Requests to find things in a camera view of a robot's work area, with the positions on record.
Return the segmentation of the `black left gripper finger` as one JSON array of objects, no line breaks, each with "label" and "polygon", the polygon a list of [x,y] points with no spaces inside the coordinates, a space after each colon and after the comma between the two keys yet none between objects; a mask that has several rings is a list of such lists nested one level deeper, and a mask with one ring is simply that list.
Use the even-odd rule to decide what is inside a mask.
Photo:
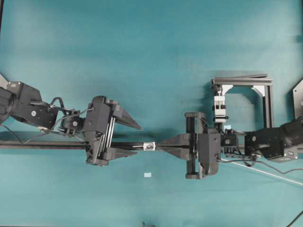
[{"label": "black left gripper finger", "polygon": [[118,124],[141,130],[141,126],[120,105],[113,105],[113,117]]},{"label": "black left gripper finger", "polygon": [[124,150],[120,148],[105,148],[103,154],[102,154],[102,159],[103,160],[113,160],[113,159],[118,159],[122,157],[128,157],[132,155],[136,155],[137,152],[135,151],[129,151],[129,150]]}]

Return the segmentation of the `black foam right gripper finger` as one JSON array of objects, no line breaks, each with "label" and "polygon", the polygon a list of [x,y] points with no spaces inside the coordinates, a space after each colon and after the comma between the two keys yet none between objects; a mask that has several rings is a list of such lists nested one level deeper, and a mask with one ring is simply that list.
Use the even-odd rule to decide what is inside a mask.
[{"label": "black foam right gripper finger", "polygon": [[189,146],[189,133],[179,134],[172,138],[166,139],[162,142],[157,143],[160,147],[184,147]]},{"label": "black foam right gripper finger", "polygon": [[189,161],[189,149],[187,148],[158,147],[157,149],[167,152],[177,158]]}]

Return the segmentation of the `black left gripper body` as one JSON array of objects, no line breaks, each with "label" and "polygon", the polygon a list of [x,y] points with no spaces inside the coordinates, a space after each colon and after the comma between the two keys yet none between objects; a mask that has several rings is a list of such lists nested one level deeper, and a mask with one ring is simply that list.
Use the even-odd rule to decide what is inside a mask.
[{"label": "black left gripper body", "polygon": [[89,105],[83,132],[86,147],[86,163],[107,166],[106,149],[111,145],[115,117],[112,115],[113,103],[105,96],[96,96]]}]

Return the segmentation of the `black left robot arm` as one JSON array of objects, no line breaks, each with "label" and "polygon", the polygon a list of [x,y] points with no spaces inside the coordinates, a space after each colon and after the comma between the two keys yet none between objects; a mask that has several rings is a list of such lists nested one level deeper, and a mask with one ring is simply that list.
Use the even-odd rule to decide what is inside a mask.
[{"label": "black left robot arm", "polygon": [[178,158],[192,160],[190,134],[181,134],[161,143],[112,142],[116,123],[140,130],[140,125],[117,102],[96,96],[88,108],[68,109],[61,97],[44,102],[39,90],[19,81],[0,89],[0,121],[8,117],[37,127],[42,136],[50,133],[79,139],[86,152],[86,163],[107,166],[111,160],[136,155],[137,150],[164,151]]}]

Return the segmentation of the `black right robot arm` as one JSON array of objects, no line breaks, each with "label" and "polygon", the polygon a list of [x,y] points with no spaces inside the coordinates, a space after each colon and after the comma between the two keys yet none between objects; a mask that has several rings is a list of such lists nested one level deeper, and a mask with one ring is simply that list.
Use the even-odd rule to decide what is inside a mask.
[{"label": "black right robot arm", "polygon": [[186,133],[164,140],[155,148],[187,162],[187,179],[203,179],[215,175],[221,155],[252,167],[260,157],[282,163],[298,156],[303,143],[303,119],[300,117],[280,127],[257,131],[223,131],[209,127],[203,112],[185,113]]}]

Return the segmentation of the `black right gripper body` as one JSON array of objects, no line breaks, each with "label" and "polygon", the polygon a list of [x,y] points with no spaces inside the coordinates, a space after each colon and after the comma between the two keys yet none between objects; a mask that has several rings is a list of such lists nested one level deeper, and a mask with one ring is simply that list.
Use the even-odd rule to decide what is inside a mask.
[{"label": "black right gripper body", "polygon": [[215,175],[219,170],[221,155],[221,134],[216,128],[208,127],[205,113],[185,113],[186,132],[189,134],[187,179],[203,179]]}]

